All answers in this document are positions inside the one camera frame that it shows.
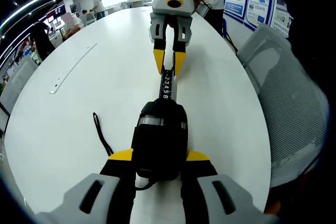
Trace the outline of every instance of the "round table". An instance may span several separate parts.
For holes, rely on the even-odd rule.
[[[74,34],[35,71],[11,114],[5,139],[10,168],[34,212],[51,211],[64,193],[107,154],[129,149],[141,109],[159,96],[161,76],[149,39],[151,7],[113,13]],[[256,92],[227,43],[201,16],[177,83],[177,103],[188,117],[188,148],[207,155],[253,196],[263,210],[270,183],[270,146]],[[93,47],[55,94],[56,79],[87,46]],[[173,29],[167,28],[165,66],[172,64]],[[131,223],[184,223],[181,182],[155,184],[136,194]]]

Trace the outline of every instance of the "poster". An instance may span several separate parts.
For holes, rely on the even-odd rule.
[[[288,37],[289,27],[293,18],[287,11],[287,5],[284,0],[276,0],[276,5],[273,12],[271,27]]]
[[[267,23],[268,9],[270,0],[248,0],[246,10],[246,20],[254,25],[258,26],[259,23]]]
[[[244,18],[246,0],[225,0],[224,10]]]

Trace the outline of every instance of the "gray mesh chair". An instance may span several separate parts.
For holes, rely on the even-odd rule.
[[[238,51],[238,58],[264,112],[271,148],[270,185],[290,182],[323,146],[329,121],[327,97],[293,55],[289,41],[265,24]]]

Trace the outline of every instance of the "blue poster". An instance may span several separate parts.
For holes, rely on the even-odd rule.
[[[224,11],[244,19],[246,0],[225,0]]]

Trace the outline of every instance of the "chair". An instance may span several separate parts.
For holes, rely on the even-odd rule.
[[[86,16],[86,24],[87,25],[90,25],[91,23],[95,22],[93,13],[88,13],[85,16]]]
[[[270,186],[285,184],[322,149],[329,122],[327,97],[293,55],[289,41],[265,24],[237,55],[264,112],[271,149]]]
[[[87,25],[87,22],[86,22],[86,15],[82,15],[80,17],[80,20],[82,21],[83,25],[86,26]]]
[[[30,56],[24,57],[9,78],[0,96],[0,102],[11,113],[22,89],[37,69],[37,65]]]

